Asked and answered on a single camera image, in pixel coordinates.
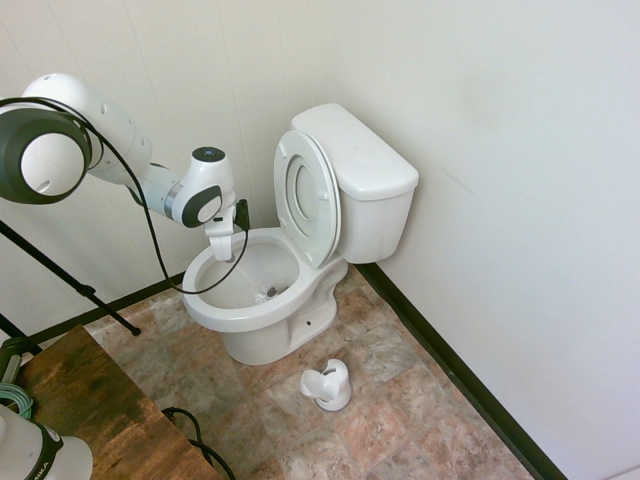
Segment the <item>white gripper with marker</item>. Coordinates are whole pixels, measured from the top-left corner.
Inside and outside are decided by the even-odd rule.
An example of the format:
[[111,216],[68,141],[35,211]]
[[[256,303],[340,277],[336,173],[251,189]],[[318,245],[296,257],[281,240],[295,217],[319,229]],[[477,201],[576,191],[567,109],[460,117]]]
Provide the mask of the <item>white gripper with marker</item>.
[[209,239],[210,247],[217,261],[230,263],[236,260],[236,255],[233,253],[232,248],[235,218],[236,206],[233,205],[222,208],[205,224],[205,234]]

